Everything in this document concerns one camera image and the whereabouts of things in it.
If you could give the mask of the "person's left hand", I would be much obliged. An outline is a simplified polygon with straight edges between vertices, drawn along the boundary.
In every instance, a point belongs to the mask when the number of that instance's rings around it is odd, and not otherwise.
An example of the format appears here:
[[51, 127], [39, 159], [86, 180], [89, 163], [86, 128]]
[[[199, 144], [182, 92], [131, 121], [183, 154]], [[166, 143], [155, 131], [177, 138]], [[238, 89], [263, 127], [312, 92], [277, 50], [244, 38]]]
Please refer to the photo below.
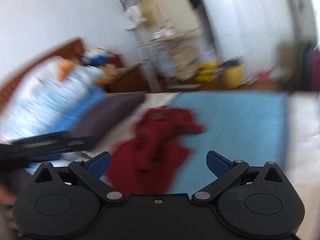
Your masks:
[[[17, 196], [9, 191], [6, 186], [1, 185], [1, 205], [13, 206], [17, 200]], [[7, 226], [10, 229], [17, 230], [17, 225], [13, 219], [12, 209], [5, 209], [4, 215], [7, 218]]]

